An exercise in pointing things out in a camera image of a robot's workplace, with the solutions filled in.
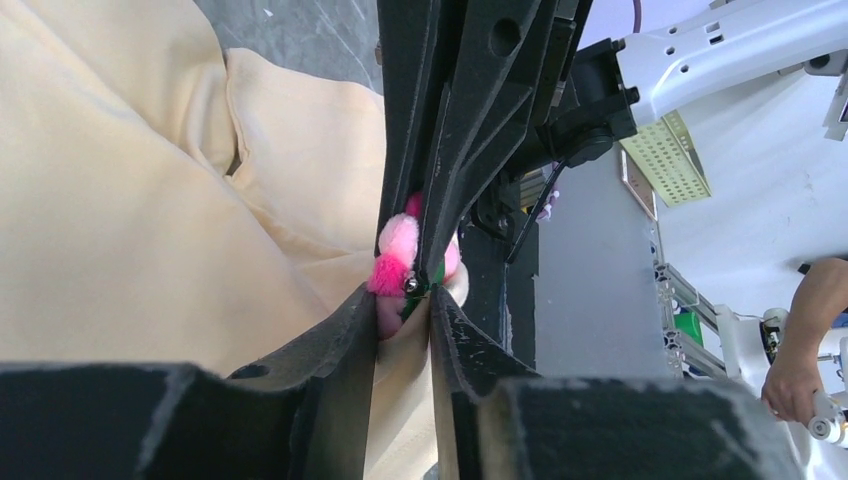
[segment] stuffed toy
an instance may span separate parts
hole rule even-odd
[[[368,280],[368,290],[377,295],[380,340],[391,338],[397,333],[411,307],[417,305],[417,299],[407,298],[405,287],[407,280],[412,277],[412,267],[418,254],[418,221],[421,218],[422,199],[420,192],[412,195],[404,213],[390,218],[377,240],[380,255]],[[459,239],[454,233],[434,282],[449,282],[460,267],[460,261]]]

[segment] perforated metal plate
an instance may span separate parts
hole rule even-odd
[[[669,207],[711,195],[695,144],[676,111],[621,145]]]

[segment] yellow cloth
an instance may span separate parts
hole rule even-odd
[[[0,359],[284,345],[370,272],[384,136],[364,87],[225,66],[190,0],[0,0]],[[426,308],[380,347],[368,478],[436,460]]]

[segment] black cable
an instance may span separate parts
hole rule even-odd
[[[639,33],[642,31],[642,0],[633,0],[633,33]],[[550,151],[553,152],[553,145],[550,138],[546,138],[547,146]],[[533,223],[536,222],[539,214],[542,212],[542,209],[545,208],[545,203],[548,201],[548,197],[556,186],[557,178],[565,170],[564,162],[555,162],[556,168],[551,173],[551,176],[548,177],[548,180],[545,182],[545,188],[542,190],[542,193],[536,199],[536,203],[533,204],[533,209],[530,210],[530,214],[527,220],[522,225],[521,230],[518,232],[518,238],[513,243],[512,248],[507,255],[506,263],[511,264],[515,261],[515,258],[518,256],[518,252],[521,250],[522,245],[524,245],[524,241],[527,239],[527,235],[530,233],[530,228]]]
[[[540,140],[545,143],[547,147],[548,153],[551,155],[556,155],[556,149],[554,148],[553,141],[551,140],[550,133],[545,132],[540,135]],[[564,159],[560,159],[557,162],[556,168],[551,172],[551,176],[548,177],[548,180],[545,182],[545,188],[542,189],[542,193],[539,194],[539,197],[536,199],[536,203],[533,204],[533,209],[530,210],[529,215],[527,216],[527,220],[524,221],[524,225],[521,227],[521,231],[518,232],[518,238],[515,240],[515,243],[512,244],[512,248],[509,250],[509,254],[506,257],[506,263],[512,264],[515,262],[516,257],[518,257],[518,252],[521,250],[521,247],[524,245],[524,241],[527,240],[527,235],[530,233],[530,229],[533,227],[533,224],[536,223],[536,219],[539,218],[539,213],[542,212],[542,209],[545,208],[545,203],[547,202],[548,196],[550,196],[551,192],[556,185],[557,178],[559,178],[559,174],[565,170],[566,162]]]
[[[633,0],[633,33],[642,31],[642,0]]]

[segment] gray floor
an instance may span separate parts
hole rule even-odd
[[[382,93],[374,0],[195,0],[224,48],[247,47],[281,67]]]

